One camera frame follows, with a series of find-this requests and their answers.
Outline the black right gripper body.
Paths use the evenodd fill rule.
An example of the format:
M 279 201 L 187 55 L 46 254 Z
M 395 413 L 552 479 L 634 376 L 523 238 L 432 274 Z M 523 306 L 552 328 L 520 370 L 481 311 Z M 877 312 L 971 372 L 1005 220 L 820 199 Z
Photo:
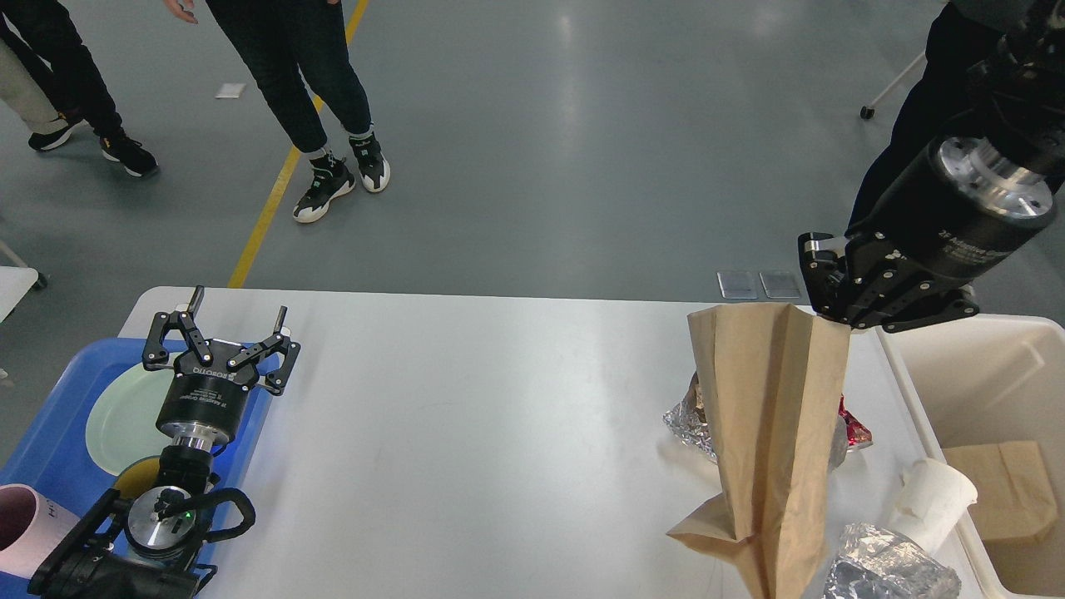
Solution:
M 1055 216 L 1053 193 L 988 140 L 933 141 L 848 238 L 851 321 L 879 326 L 914 289 L 951 290 L 999 265 Z

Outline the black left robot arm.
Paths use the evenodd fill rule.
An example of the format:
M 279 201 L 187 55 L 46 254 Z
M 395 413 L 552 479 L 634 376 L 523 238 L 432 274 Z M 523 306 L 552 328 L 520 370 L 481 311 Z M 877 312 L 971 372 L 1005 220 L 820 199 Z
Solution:
M 42 598 L 194 598 L 216 574 L 202 554 L 255 524 L 236 486 L 255 446 L 246 410 L 255 392 L 285 391 L 300 344 L 279 308 L 258 344 L 209 339 L 195 318 L 204 289 L 157 312 L 140 371 L 163 375 L 163 390 L 138 402 L 155 433 L 147 458 L 133 460 L 32 566 L 27 590 Z

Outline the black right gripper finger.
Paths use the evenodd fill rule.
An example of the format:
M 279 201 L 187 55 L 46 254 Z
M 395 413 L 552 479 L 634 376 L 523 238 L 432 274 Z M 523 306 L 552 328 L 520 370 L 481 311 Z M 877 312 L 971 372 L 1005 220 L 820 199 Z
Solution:
M 796 240 L 802 278 L 817 314 L 830 321 L 851 321 L 847 272 L 848 239 L 842 234 L 807 232 Z
M 974 292 L 971 285 L 963 285 L 951 290 L 914 289 L 912 300 L 903 306 L 884 309 L 879 326 L 889 333 L 922 329 L 922 327 L 958 321 L 974 317 L 980 307 L 974 303 Z

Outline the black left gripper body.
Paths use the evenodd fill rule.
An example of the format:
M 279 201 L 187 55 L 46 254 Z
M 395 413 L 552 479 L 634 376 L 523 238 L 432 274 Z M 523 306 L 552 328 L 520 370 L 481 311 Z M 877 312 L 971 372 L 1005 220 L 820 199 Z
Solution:
M 213 446 L 235 441 L 247 399 L 261 378 L 258 363 L 244 365 L 235 372 L 228 370 L 229 360 L 235 359 L 242 349 L 235 342 L 212 339 L 212 365 L 201 365 L 191 350 L 179 355 L 170 390 L 157 414 L 155 428 L 178 438 L 186 436 L 191 426 L 206 426 L 215 431 Z

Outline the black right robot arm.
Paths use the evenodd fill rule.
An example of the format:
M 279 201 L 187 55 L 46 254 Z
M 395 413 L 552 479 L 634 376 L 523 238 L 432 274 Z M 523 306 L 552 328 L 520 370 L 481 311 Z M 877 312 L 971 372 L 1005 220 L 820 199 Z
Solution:
M 1056 213 L 1061 1 L 950 1 L 925 56 L 845 233 L 798 241 L 814 310 L 852 329 L 977 314 L 969 284 Z

